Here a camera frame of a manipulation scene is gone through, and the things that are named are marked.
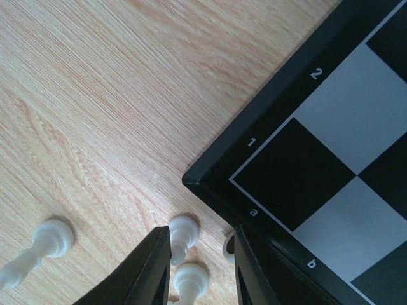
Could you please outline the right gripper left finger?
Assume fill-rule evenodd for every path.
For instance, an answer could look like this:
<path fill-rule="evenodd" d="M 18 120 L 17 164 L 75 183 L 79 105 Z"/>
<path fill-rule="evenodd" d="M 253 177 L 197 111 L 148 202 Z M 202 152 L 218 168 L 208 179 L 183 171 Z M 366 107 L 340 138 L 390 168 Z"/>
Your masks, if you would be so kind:
<path fill-rule="evenodd" d="M 166 304 L 170 282 L 170 230 L 156 227 L 76 305 Z"/>

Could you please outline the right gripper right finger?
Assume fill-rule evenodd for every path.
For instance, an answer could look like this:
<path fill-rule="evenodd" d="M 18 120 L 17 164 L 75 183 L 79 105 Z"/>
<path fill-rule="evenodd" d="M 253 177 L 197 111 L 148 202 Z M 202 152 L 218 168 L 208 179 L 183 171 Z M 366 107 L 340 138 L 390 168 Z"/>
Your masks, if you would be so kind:
<path fill-rule="evenodd" d="M 239 304 L 337 303 L 250 229 L 235 228 L 234 249 Z"/>

